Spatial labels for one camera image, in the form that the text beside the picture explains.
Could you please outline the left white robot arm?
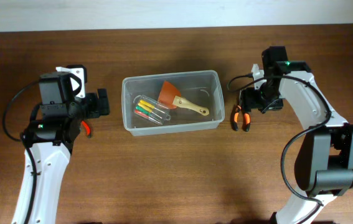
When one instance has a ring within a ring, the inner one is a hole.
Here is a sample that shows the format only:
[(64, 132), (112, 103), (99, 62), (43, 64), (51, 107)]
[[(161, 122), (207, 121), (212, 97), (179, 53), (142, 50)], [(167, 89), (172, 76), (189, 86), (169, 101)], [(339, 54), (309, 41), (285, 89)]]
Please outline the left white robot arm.
[(86, 120), (110, 113), (106, 90), (86, 93), (86, 77), (82, 67), (58, 67), (36, 82), (41, 102), (34, 106), (29, 125), (20, 134), (25, 164), (12, 218), (15, 224), (55, 223), (74, 140), (82, 128), (88, 128)]

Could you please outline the orange scraper wooden handle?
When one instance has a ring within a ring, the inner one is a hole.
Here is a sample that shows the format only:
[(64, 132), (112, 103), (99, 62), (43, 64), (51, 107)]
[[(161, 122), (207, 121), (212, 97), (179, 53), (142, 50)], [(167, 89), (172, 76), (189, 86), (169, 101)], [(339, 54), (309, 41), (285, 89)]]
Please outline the orange scraper wooden handle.
[(169, 109), (185, 108), (195, 111), (202, 116), (208, 116), (210, 114), (208, 108), (198, 106), (182, 97), (180, 91), (168, 81), (164, 81), (162, 84), (158, 102), (166, 105)]

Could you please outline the orange black long-nose pliers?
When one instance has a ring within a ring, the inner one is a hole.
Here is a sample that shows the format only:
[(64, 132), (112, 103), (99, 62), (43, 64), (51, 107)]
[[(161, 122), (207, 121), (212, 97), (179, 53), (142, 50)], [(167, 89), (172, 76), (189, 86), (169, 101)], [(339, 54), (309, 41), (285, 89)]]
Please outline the orange black long-nose pliers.
[(234, 131), (238, 131), (239, 130), (239, 128), (238, 128), (238, 116), (239, 116), (240, 113), (242, 114), (242, 117), (243, 117), (242, 129), (245, 132), (249, 132), (250, 125), (251, 125), (251, 117), (250, 117), (250, 115), (247, 112), (242, 110), (242, 107), (240, 105), (236, 105), (233, 108), (233, 110), (232, 110), (231, 120), (230, 120), (232, 129)]

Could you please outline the red handled cutter pliers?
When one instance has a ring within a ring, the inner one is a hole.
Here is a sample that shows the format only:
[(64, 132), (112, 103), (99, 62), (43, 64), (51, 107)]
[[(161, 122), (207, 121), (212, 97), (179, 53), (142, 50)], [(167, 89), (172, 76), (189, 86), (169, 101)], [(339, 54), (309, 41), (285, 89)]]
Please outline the red handled cutter pliers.
[(91, 130), (91, 127), (89, 126), (89, 124), (86, 121), (82, 121), (81, 124), (85, 129), (86, 137), (91, 138), (92, 137), (92, 130)]

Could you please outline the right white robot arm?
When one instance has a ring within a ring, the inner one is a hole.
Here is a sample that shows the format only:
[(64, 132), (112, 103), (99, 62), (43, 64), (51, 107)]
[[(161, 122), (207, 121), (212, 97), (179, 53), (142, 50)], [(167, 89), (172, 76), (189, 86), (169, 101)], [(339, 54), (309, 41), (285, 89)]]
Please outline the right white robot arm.
[(291, 197), (270, 223), (312, 223), (327, 204), (353, 189), (353, 124), (330, 105), (306, 62), (290, 61), (283, 46), (268, 47), (261, 58), (263, 68), (254, 64), (247, 75), (253, 81), (239, 90), (234, 117), (242, 114), (249, 131), (251, 110), (266, 113), (290, 104), (303, 131), (281, 154)]

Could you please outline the clear screwdriver set case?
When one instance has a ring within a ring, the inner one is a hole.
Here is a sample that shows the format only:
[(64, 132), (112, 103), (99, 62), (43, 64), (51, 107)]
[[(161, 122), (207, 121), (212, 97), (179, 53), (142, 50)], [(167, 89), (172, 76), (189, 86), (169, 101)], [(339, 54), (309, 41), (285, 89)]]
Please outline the clear screwdriver set case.
[(146, 95), (136, 96), (133, 100), (133, 105), (133, 112), (136, 116), (156, 125), (163, 125), (171, 120), (170, 109)]

